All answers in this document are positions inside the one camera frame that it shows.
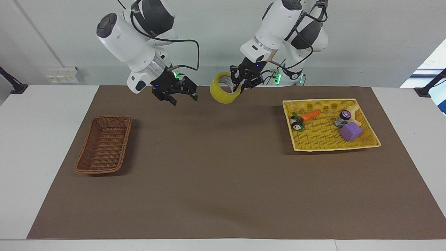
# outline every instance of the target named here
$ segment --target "small jar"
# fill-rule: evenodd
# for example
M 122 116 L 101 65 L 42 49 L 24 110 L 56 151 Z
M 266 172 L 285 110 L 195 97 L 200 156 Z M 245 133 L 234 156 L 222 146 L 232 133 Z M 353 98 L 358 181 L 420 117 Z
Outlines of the small jar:
M 341 114 L 339 114 L 339 117 L 336 119 L 334 124 L 337 127 L 342 128 L 344 125 L 346 125 L 348 123 L 350 118 L 351 118 L 351 113 L 347 110 L 343 110 L 343 111 L 341 111 Z

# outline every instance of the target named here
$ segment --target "orange carrot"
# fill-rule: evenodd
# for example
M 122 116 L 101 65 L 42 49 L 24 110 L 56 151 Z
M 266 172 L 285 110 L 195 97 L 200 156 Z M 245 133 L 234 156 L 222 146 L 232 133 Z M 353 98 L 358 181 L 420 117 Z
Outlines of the orange carrot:
M 310 113 L 301 115 L 300 118 L 301 118 L 304 122 L 307 122 L 308 120 L 310 120 L 310 119 L 316 117 L 316 116 L 319 115 L 320 113 L 321 113 L 321 110 L 316 110 L 316 111 L 314 111 L 314 112 L 310 112 Z

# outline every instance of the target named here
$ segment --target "white table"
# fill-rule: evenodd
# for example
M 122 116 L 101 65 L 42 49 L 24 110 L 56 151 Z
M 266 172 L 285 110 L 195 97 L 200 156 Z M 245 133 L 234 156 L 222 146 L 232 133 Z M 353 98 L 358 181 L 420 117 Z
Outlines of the white table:
M 446 250 L 446 240 L 25 240 L 97 89 L 29 86 L 0 106 L 0 250 Z M 446 117 L 412 89 L 373 91 L 445 214 Z

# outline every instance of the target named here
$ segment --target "green light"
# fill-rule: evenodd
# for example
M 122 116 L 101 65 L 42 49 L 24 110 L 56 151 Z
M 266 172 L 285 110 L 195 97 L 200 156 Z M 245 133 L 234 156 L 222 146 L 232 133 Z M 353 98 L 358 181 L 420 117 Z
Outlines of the green light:
M 282 74 L 277 73 L 276 79 L 274 80 L 275 84 L 280 84 L 280 79 L 282 78 Z

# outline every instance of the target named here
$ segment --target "basket rim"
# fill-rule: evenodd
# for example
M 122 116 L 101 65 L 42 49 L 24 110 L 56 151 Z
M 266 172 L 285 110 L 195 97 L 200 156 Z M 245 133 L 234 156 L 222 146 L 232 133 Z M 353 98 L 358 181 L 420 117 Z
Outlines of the basket rim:
M 119 162 L 116 165 L 116 167 L 110 168 L 110 169 L 96 169 L 96 170 L 78 169 L 79 161 L 82 158 L 85 148 L 87 146 L 87 140 L 88 140 L 88 137 L 90 136 L 91 127 L 93 126 L 93 122 L 95 120 L 97 120 L 98 118 L 126 118 L 126 119 L 128 119 L 128 126 L 125 131 L 124 143 L 123 143 L 123 147 L 122 147 L 122 150 L 121 150 L 121 153 L 119 156 Z M 104 115 L 104 116 L 96 116 L 96 117 L 92 118 L 92 120 L 90 121 L 90 125 L 88 126 L 87 136 L 85 137 L 85 141 L 82 146 L 82 150 L 79 154 L 76 164 L 74 165 L 74 170 L 77 173 L 81 173 L 81 174 L 105 174 L 105 173 L 112 173 L 112 172 L 118 171 L 122 166 L 122 162 L 123 162 L 123 159 L 125 156 L 125 150 L 127 149 L 127 142 L 128 142 L 128 137 L 130 134 L 130 129 L 132 127 L 132 120 L 133 120 L 132 117 L 129 115 Z
M 294 138 L 293 138 L 293 131 L 291 129 L 291 124 L 289 123 L 288 113 L 286 111 L 285 104 L 286 103 L 290 103 L 290 102 L 297 102 L 297 101 L 322 101 L 322 100 L 333 100 L 333 101 L 335 101 L 335 100 L 338 100 L 338 101 L 350 100 L 350 101 L 353 101 L 355 104 L 359 105 L 359 103 L 356 100 L 356 98 L 283 100 L 282 101 L 282 107 L 283 107 L 283 111 L 285 113 L 285 119 L 286 119 L 286 123 L 288 125 L 288 132 L 289 132 L 289 135 L 291 137 L 291 143 L 293 144 L 294 151 L 296 151 L 296 152 L 297 151 L 299 151 L 299 152 L 343 151 L 343 150 L 356 150 L 356 149 L 375 148 L 375 147 L 380 147 L 381 146 L 380 140 L 376 136 L 375 131 L 373 130 L 373 128 L 370 125 L 370 123 L 368 122 L 367 117 L 365 116 L 364 112 L 362 111 L 361 106 L 359 105 L 359 110 L 358 111 L 361 113 L 361 115 L 363 116 L 363 118 L 364 118 L 368 128 L 372 132 L 372 135 L 373 135 L 373 137 L 376 140 L 376 145 L 373 145 L 373 146 L 357 146 L 357 147 L 349 147 L 349 148 L 330 148 L 330 149 L 298 149 L 296 147 L 296 143 L 295 143 Z

